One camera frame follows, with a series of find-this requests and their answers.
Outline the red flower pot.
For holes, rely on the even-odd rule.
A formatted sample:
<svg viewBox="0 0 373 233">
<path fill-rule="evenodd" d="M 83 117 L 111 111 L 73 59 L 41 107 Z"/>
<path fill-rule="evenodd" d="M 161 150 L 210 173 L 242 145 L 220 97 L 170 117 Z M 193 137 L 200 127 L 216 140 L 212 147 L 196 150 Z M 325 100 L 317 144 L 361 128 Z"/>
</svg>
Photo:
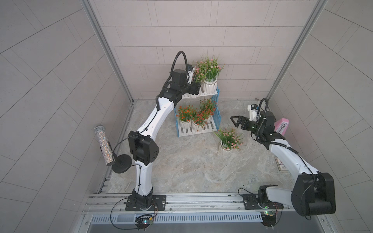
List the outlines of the red flower pot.
<svg viewBox="0 0 373 233">
<path fill-rule="evenodd" d="M 210 99 L 200 101 L 200 113 L 204 116 L 205 122 L 210 123 L 216 110 L 216 102 Z"/>
<path fill-rule="evenodd" d="M 183 129 L 188 129 L 191 127 L 193 115 L 196 112 L 193 105 L 183 105 L 179 106 L 177 111 L 177 119 L 179 126 Z"/>
<path fill-rule="evenodd" d="M 199 109 L 193 109 L 191 114 L 191 120 L 192 120 L 192 129 L 195 132 L 201 131 L 206 122 L 204 116 L 200 113 Z"/>
</svg>

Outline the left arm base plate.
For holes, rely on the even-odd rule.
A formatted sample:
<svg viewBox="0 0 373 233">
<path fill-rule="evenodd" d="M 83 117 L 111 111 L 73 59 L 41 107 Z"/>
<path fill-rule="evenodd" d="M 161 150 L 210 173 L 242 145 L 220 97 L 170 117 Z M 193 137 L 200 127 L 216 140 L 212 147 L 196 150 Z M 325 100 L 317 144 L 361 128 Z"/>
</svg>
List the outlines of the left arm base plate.
<svg viewBox="0 0 373 233">
<path fill-rule="evenodd" d="M 127 199 L 125 211 L 164 211 L 166 198 L 166 195 L 130 195 Z"/>
</svg>

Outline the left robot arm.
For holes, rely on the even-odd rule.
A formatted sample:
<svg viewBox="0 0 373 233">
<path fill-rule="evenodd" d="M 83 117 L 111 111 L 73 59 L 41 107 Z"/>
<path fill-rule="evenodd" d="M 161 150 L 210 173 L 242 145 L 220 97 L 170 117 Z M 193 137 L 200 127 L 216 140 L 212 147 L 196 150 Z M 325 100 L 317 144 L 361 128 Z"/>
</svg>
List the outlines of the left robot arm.
<svg viewBox="0 0 373 233">
<path fill-rule="evenodd" d="M 133 196 L 144 205 L 152 199 L 152 167 L 159 154 L 159 147 L 155 139 L 165 119 L 186 93 L 193 93 L 197 89 L 196 78 L 193 77 L 193 66 L 187 62 L 186 54 L 179 51 L 170 70 L 168 79 L 162 90 L 155 98 L 155 108 L 145 123 L 128 135 L 130 153 L 136 164 L 137 183 Z"/>
</svg>

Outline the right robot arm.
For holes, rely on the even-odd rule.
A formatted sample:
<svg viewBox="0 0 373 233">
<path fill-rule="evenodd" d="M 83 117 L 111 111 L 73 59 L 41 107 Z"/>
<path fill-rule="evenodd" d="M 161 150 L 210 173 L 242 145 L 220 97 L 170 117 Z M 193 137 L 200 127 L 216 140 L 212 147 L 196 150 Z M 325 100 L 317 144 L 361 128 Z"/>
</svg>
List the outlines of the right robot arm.
<svg viewBox="0 0 373 233">
<path fill-rule="evenodd" d="M 295 180 L 294 187 L 279 188 L 277 185 L 260 186 L 256 200 L 258 206 L 266 209 L 270 203 L 289 206 L 301 216 L 333 214 L 336 211 L 335 184 L 329 173 L 321 173 L 306 162 L 293 149 L 284 135 L 277 129 L 280 121 L 268 107 L 268 99 L 248 107 L 250 116 L 232 116 L 234 126 L 250 131 L 253 139 L 265 146 L 288 169 Z"/>
</svg>

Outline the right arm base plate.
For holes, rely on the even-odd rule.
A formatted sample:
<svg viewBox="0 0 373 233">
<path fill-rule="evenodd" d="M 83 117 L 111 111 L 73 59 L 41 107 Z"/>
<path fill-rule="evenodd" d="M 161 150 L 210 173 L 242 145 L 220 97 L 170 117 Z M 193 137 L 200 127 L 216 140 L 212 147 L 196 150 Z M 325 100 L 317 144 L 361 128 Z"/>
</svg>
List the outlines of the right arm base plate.
<svg viewBox="0 0 373 233">
<path fill-rule="evenodd" d="M 242 199 L 245 210 L 276 210 L 274 203 L 259 203 L 256 194 L 242 194 Z"/>
</svg>

